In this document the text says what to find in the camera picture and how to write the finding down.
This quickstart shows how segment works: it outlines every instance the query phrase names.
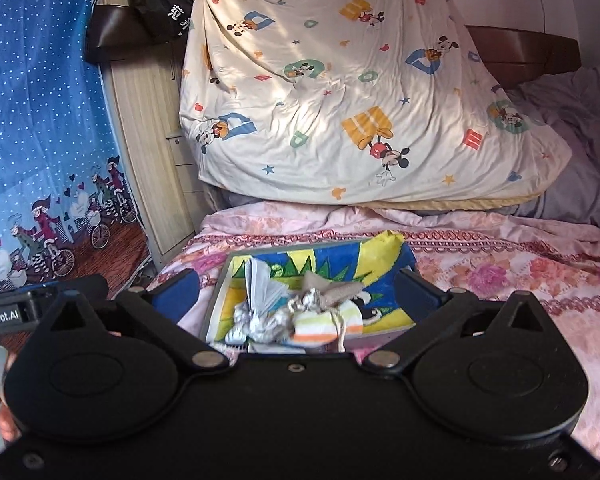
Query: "bed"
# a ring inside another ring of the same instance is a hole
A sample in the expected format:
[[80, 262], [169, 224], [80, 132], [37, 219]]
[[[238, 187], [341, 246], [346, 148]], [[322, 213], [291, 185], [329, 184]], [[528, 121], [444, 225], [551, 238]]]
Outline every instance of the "bed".
[[[331, 12], [344, 1], [196, 0], [180, 118], [216, 210], [269, 199], [600, 226], [600, 69], [580, 68], [575, 40], [465, 27], [452, 0]], [[247, 7], [257, 26], [237, 30]], [[281, 69], [288, 56], [306, 59]], [[360, 62], [374, 69], [352, 76]]]
[[195, 1], [180, 121], [202, 182], [487, 209], [539, 196], [570, 159], [510, 101], [452, 0]]
[[[582, 68], [576, 40], [496, 27], [467, 27], [485, 67], [520, 109], [549, 124], [570, 146], [572, 157], [548, 189], [519, 205], [493, 212], [593, 224], [600, 227], [600, 67]], [[218, 211], [261, 199], [206, 186]], [[402, 208], [374, 202], [368, 206]], [[421, 216], [442, 210], [414, 209]]]

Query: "rivet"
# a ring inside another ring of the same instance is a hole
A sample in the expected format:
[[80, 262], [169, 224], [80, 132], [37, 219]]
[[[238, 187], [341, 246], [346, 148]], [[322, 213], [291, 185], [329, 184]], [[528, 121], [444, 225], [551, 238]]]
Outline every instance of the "rivet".
[[203, 350], [195, 354], [191, 360], [200, 368], [217, 368], [224, 363], [224, 356], [212, 350]]
[[40, 471], [45, 466], [45, 461], [38, 453], [27, 453], [22, 457], [22, 464], [32, 471]]
[[369, 354], [369, 362], [378, 368], [393, 368], [400, 362], [400, 356], [389, 350], [376, 350]]

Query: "polka dot curtain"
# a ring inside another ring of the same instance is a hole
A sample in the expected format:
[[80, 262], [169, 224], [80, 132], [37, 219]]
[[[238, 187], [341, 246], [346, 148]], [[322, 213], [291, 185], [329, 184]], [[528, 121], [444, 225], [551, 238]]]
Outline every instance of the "polka dot curtain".
[[142, 238], [98, 69], [82, 60], [90, 4], [0, 0], [0, 290], [101, 270], [84, 266], [90, 251], [133, 224]]

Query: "white blanket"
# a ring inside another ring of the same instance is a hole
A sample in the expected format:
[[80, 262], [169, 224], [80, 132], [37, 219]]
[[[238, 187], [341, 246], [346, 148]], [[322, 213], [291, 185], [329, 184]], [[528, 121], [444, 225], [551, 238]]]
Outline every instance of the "white blanket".
[[519, 203], [571, 156], [451, 0], [195, 0], [180, 118], [201, 180], [288, 202]]

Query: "hand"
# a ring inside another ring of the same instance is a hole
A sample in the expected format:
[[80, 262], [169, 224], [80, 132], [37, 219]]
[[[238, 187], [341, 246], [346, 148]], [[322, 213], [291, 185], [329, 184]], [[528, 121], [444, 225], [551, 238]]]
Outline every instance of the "hand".
[[395, 180], [395, 177], [391, 174], [391, 171], [389, 170], [383, 171], [382, 173], [378, 173], [376, 175], [376, 178], [378, 179], [376, 182], [378, 184], [382, 184], [382, 187], [386, 186], [387, 182], [393, 182]]
[[[16, 354], [9, 352], [7, 362], [4, 365], [5, 375], [11, 368], [11, 365], [13, 365], [16, 357]], [[7, 442], [12, 442], [20, 437], [20, 430], [13, 420], [13, 415], [11, 415], [9, 407], [4, 402], [4, 392], [0, 392], [0, 435]]]

